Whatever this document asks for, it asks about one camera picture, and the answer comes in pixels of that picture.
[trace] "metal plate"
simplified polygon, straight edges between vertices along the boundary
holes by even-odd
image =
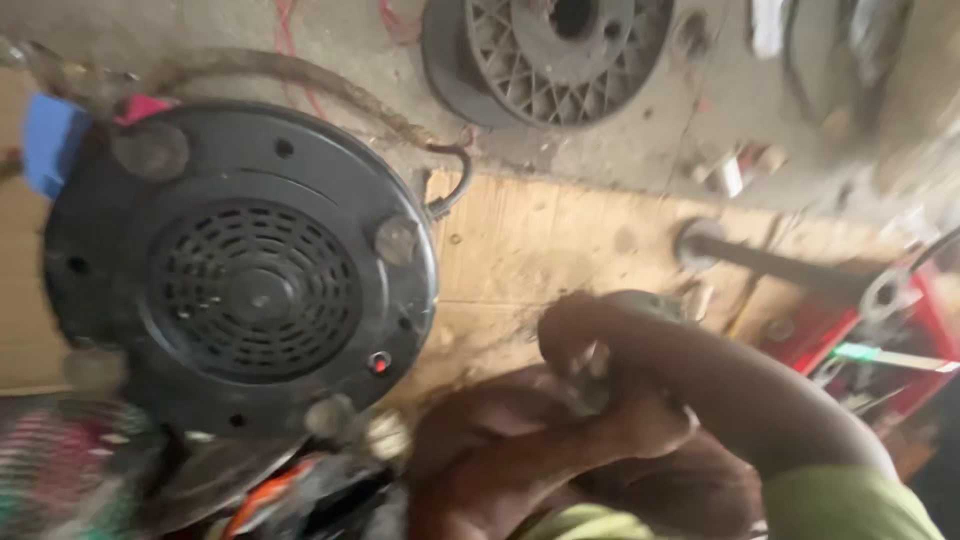
[[[124,395],[180,431],[302,433],[317,401],[361,410],[385,394],[437,293],[429,222],[403,182],[292,110],[197,104],[127,130],[143,123],[185,134],[182,173],[143,178],[91,149],[47,222],[44,279],[67,338],[127,351]],[[390,264],[373,240],[398,215],[415,249]],[[379,353],[385,373],[369,367]]]

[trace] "blue tape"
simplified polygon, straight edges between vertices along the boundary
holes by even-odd
[[[33,191],[51,200],[60,195],[92,124],[77,104],[34,94],[23,124],[24,178]]]

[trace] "metal rod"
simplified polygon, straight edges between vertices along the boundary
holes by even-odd
[[[819,291],[831,299],[849,304],[859,304],[867,287],[877,276],[854,274],[829,266],[800,262],[707,235],[692,236],[687,242],[687,246],[698,256],[720,258],[760,274],[775,276]]]

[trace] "cluttered workbench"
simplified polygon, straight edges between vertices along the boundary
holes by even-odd
[[[666,40],[670,13],[654,15],[640,18],[658,33],[652,56],[629,53],[639,47],[629,28],[598,30],[622,45],[610,64],[637,70],[614,94],[609,73],[591,74],[605,81],[602,105],[590,101],[593,80],[570,101],[581,89],[551,79],[554,101],[537,101],[536,78],[529,103],[513,103],[510,85],[525,83],[511,79],[493,84],[500,93],[486,96],[486,112],[552,128],[616,114]],[[475,17],[478,29],[496,19]],[[522,45],[523,26],[510,32]],[[471,38],[479,58],[496,53]],[[112,503],[149,484],[154,532],[215,515],[232,537],[260,519],[276,526],[278,506],[306,520],[331,494],[385,491],[425,408],[539,363],[539,314],[579,289],[656,293],[688,324],[810,377],[880,432],[960,366],[955,296],[938,288],[937,254],[918,258],[910,231],[474,175],[469,141],[439,140],[336,73],[274,53],[193,51],[142,80],[35,44],[21,56],[42,91],[3,72],[0,148],[16,149],[8,161],[22,161],[26,183],[0,184],[0,254],[12,262],[0,273],[0,395],[46,396],[41,406],[66,424],[58,434],[95,416],[98,438],[82,443],[97,460],[83,466],[127,467]],[[412,152],[452,156],[460,168],[433,170],[420,197],[371,148],[318,118],[170,98],[211,74],[326,91]],[[459,114],[486,113],[458,101],[443,73],[429,76]],[[79,394],[57,397],[65,391]],[[135,406],[84,405],[114,392]],[[21,429],[47,427],[12,432]],[[309,500],[272,498],[304,485]],[[347,527],[335,517],[331,527]]]

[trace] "red wire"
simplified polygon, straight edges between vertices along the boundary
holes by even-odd
[[[409,22],[400,17],[390,7],[390,0],[379,0],[380,19],[387,34],[397,45],[410,45],[420,40],[420,22]]]
[[[297,6],[297,1],[298,0],[274,0],[277,19],[274,45],[278,53],[292,57],[297,55],[297,47],[294,44],[293,34],[290,32],[290,15],[293,14],[294,8]],[[283,86],[283,93],[287,97],[287,102],[290,103],[291,107],[296,108],[297,103],[294,101],[293,96],[290,95],[290,87],[285,81],[281,84]],[[326,114],[324,114],[324,110],[321,109],[320,103],[317,101],[317,95],[313,90],[305,86],[301,86],[300,89],[306,94],[306,99],[317,116],[322,120],[326,120]]]

